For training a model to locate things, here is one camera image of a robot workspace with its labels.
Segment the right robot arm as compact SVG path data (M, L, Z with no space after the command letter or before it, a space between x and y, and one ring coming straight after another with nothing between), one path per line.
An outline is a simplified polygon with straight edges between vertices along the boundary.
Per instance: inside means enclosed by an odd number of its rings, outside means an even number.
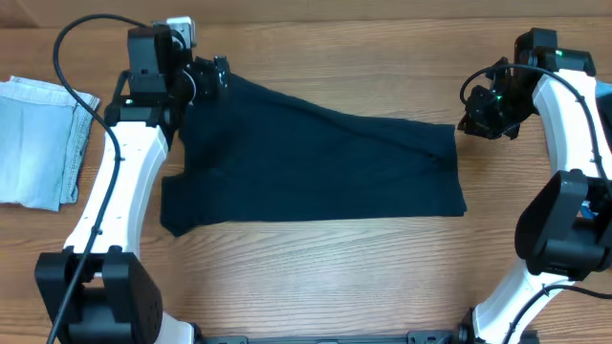
M532 320L565 290L611 267L611 121L602 111L592 55L562 49L557 32L532 28L514 42L514 58L481 70L489 87L462 90L460 131L515 139L531 115L541 118L551 178L520 215L517 259L492 294L470 309L441 343L537 343Z

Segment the dark navy t-shirt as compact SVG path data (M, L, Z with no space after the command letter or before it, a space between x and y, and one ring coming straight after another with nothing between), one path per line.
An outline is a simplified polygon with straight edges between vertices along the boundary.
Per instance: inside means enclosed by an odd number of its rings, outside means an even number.
M181 236L225 222L460 217L454 128L343 114L230 79L196 99L183 171L162 181L161 224Z

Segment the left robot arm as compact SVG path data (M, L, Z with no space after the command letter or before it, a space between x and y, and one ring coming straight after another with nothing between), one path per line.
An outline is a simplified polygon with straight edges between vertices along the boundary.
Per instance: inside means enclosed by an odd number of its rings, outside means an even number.
M199 97L224 98L223 56L193 55L195 22L132 21L129 66L97 122L104 152L87 204L64 247L44 252L34 277L50 316L50 342L200 343L196 324L176 319L140 260L152 186L185 111Z

